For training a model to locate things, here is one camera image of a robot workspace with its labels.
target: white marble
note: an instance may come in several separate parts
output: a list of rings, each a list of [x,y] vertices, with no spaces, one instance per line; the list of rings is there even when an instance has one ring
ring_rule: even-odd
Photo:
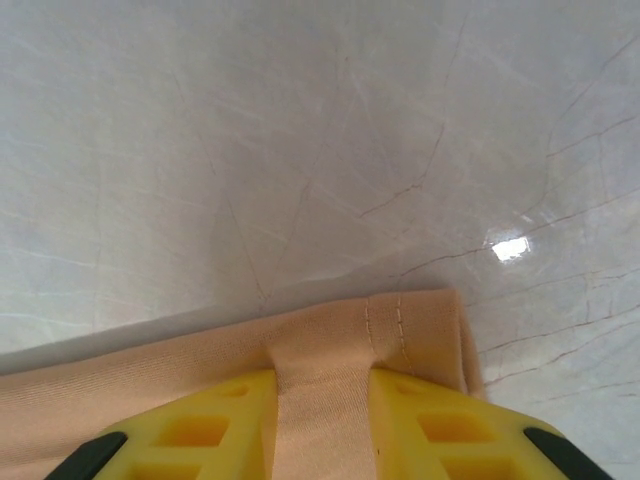
[[[453,286],[493,400],[637,478],[637,0],[42,0],[0,22],[5,369]]]

